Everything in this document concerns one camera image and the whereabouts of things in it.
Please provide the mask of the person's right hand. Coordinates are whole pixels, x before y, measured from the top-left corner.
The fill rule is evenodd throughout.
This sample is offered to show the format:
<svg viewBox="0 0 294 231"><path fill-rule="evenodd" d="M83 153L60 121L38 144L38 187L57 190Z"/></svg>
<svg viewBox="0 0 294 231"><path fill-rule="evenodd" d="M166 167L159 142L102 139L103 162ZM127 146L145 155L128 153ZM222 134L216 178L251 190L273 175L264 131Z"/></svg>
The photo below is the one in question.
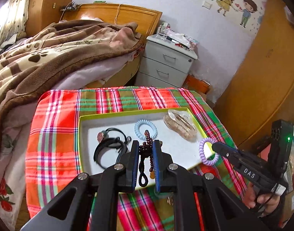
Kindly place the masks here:
<svg viewBox="0 0 294 231"><path fill-rule="evenodd" d="M268 215L275 211L275 209L278 207L280 203L280 196L272 196L271 193L267 193L261 194L257 197L253 189L253 184L249 182L244 195L243 203L249 209L254 208L256 206L256 203L263 204L266 207L263 215Z"/></svg>

